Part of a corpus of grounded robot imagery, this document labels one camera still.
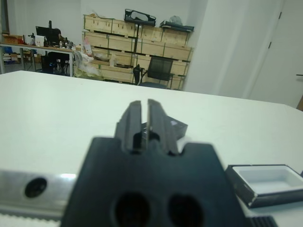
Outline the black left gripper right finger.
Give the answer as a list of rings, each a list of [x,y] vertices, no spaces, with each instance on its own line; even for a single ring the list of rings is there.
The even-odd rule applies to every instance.
[[[175,132],[160,102],[148,99],[147,148],[178,156]]]

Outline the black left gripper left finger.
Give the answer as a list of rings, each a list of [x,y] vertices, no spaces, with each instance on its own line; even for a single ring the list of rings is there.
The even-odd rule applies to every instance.
[[[128,154],[143,154],[143,128],[141,101],[129,104],[116,123],[115,138],[121,142],[121,150]]]

